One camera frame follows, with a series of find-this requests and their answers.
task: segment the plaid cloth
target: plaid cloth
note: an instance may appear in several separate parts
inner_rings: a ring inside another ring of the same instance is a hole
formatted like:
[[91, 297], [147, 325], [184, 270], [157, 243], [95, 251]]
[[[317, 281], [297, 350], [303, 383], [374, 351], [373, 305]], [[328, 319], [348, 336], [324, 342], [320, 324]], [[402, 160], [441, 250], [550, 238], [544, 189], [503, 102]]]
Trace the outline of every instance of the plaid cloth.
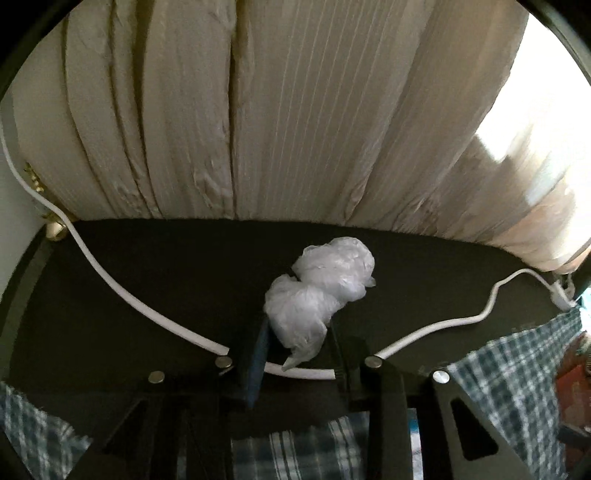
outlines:
[[0, 382], [0, 427], [35, 480], [63, 480], [90, 445], [64, 420]]
[[566, 477], [554, 382], [580, 331], [575, 308], [546, 325], [488, 342], [447, 367], [538, 480]]
[[369, 413], [321, 427], [232, 441], [235, 480], [361, 480]]

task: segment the white cable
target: white cable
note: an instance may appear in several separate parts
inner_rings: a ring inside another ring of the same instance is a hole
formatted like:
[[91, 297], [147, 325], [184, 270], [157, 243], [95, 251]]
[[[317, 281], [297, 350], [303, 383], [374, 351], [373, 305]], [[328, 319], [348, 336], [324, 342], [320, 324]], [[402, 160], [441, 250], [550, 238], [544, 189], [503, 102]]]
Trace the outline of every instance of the white cable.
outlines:
[[[172, 332], [175, 335], [178, 335], [189, 342], [200, 346], [201, 348], [215, 353], [216, 355], [227, 355], [229, 352], [228, 347], [220, 345], [219, 343], [213, 342], [204, 336], [198, 335], [195, 332], [179, 325], [176, 322], [166, 318], [164, 315], [156, 312], [156, 310], [148, 307], [145, 303], [143, 303], [138, 298], [134, 297], [131, 293], [125, 290], [121, 285], [119, 285], [113, 277], [111, 277], [106, 270], [98, 263], [96, 258], [90, 253], [88, 247], [83, 242], [82, 238], [72, 225], [72, 222], [67, 217], [67, 215], [60, 210], [57, 206], [52, 204], [49, 200], [47, 200], [42, 195], [39, 195], [35, 190], [33, 190], [27, 182], [23, 180], [23, 178], [17, 172], [14, 163], [12, 162], [12, 158], [8, 151], [8, 147], [6, 145], [6, 139], [4, 138], [4, 125], [2, 124], [2, 118], [0, 115], [0, 140], [2, 141], [2, 149], [4, 151], [4, 156], [6, 156], [6, 160], [8, 162], [8, 166], [10, 171], [16, 178], [16, 180], [21, 184], [21, 186], [30, 194], [35, 200], [43, 204], [46, 208], [50, 209], [54, 212], [68, 227], [68, 230], [72, 234], [72, 237], [82, 250], [82, 253], [86, 257], [86, 259], [90, 262], [92, 267], [96, 270], [96, 272], [102, 277], [102, 279], [107, 283], [109, 287], [111, 287], [117, 295], [119, 295], [122, 299], [124, 299], [129, 305], [135, 308], [138, 312], [142, 313], [144, 316], [152, 320], [153, 322], [157, 323], [161, 327], [166, 328], [168, 331]], [[404, 347], [410, 345], [413, 342], [416, 342], [420, 338], [423, 338], [425, 335], [429, 335], [430, 333], [437, 332], [438, 330], [443, 330], [450, 327], [457, 327], [461, 325], [469, 325], [472, 323], [478, 323], [484, 320], [490, 312], [492, 311], [493, 306], [496, 302], [496, 295], [499, 291], [499, 287], [505, 285], [506, 283], [513, 280], [516, 276], [521, 275], [522, 273], [527, 273], [532, 275], [533, 277], [537, 278], [544, 286], [552, 292], [552, 298], [555, 303], [561, 308], [568, 308], [573, 307], [575, 305], [574, 302], [569, 300], [565, 294], [564, 290], [560, 286], [559, 282], [554, 283], [552, 286], [546, 282], [535, 271], [529, 268], [522, 268], [514, 272], [513, 274], [509, 275], [504, 280], [498, 281], [495, 283], [491, 290], [491, 295], [488, 298], [488, 302], [484, 308], [484, 310], [479, 313], [478, 315], [474, 315], [472, 317], [466, 318], [458, 318], [458, 319], [451, 319], [451, 320], [444, 320], [442, 322], [433, 323], [432, 325], [428, 325], [423, 327], [419, 330], [416, 330], [413, 333], [410, 333], [406, 337], [401, 338], [400, 340], [394, 342], [392, 345], [380, 350], [376, 353], [376, 356], [387, 359], [388, 357], [392, 356], [396, 352], [400, 351]], [[272, 364], [267, 362], [265, 364], [265, 372], [273, 375], [279, 375], [280, 377], [289, 377], [289, 378], [300, 378], [304, 380], [334, 380], [335, 379], [335, 371], [332, 369], [312, 369], [312, 368], [291, 368], [287, 371], [283, 371], [282, 367], [277, 364]]]

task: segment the crumpled plastic bag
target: crumpled plastic bag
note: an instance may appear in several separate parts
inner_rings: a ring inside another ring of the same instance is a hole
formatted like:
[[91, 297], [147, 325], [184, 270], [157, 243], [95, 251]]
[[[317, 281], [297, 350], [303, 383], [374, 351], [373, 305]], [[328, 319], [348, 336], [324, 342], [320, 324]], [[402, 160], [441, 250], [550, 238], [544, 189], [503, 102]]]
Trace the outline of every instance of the crumpled plastic bag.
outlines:
[[347, 302], [362, 299], [365, 288], [375, 286], [374, 265], [374, 256], [361, 240], [344, 236], [305, 248], [292, 269], [303, 283]]
[[283, 370], [318, 355], [330, 318], [343, 306], [329, 293], [289, 275], [275, 279], [265, 295], [265, 313], [281, 344], [291, 349]]
[[332, 316], [375, 285], [374, 257], [352, 237], [307, 247], [292, 268], [301, 281], [282, 275], [265, 295], [271, 327], [281, 344], [291, 349], [283, 370], [314, 358]]

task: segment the beige curtain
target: beige curtain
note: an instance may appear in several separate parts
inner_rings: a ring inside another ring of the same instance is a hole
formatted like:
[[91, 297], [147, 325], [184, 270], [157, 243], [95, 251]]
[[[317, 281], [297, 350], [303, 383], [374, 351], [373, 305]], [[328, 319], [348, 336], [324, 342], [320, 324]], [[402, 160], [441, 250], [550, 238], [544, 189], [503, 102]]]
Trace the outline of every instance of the beige curtain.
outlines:
[[515, 0], [84, 0], [12, 94], [22, 156], [82, 219], [326, 222], [570, 270], [581, 79]]

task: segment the white wall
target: white wall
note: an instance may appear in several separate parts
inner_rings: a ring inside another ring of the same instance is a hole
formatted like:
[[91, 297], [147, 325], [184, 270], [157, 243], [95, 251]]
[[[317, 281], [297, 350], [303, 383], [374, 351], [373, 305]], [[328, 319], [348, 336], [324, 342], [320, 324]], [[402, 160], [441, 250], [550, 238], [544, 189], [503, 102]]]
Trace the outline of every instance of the white wall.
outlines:
[[[17, 157], [16, 135], [12, 117], [12, 103], [9, 93], [0, 106], [8, 148], [12, 156]], [[17, 167], [22, 167], [18, 158]], [[22, 254], [41, 228], [42, 210], [22, 189], [8, 169], [6, 159], [0, 148], [0, 298], [8, 284], [14, 268]]]

